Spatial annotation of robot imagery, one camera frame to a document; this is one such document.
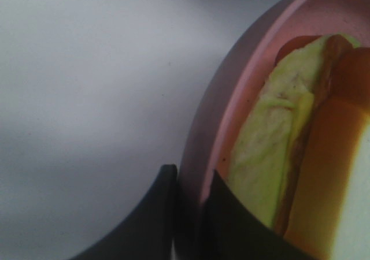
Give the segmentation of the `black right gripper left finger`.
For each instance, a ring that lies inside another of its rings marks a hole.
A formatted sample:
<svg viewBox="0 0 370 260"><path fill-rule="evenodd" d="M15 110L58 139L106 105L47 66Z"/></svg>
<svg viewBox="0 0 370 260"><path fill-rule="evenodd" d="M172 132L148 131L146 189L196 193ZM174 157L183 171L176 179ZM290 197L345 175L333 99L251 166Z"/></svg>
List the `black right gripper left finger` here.
<svg viewBox="0 0 370 260"><path fill-rule="evenodd" d="M176 183L177 167L163 165L128 217L73 259L171 259Z"/></svg>

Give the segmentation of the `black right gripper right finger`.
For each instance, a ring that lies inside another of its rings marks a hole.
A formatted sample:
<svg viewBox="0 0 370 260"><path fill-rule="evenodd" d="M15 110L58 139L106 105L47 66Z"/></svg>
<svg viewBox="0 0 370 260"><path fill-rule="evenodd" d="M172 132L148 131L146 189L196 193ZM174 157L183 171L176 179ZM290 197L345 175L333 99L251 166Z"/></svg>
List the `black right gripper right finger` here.
<svg viewBox="0 0 370 260"><path fill-rule="evenodd" d="M214 172L203 217L202 259L312 259L256 219Z"/></svg>

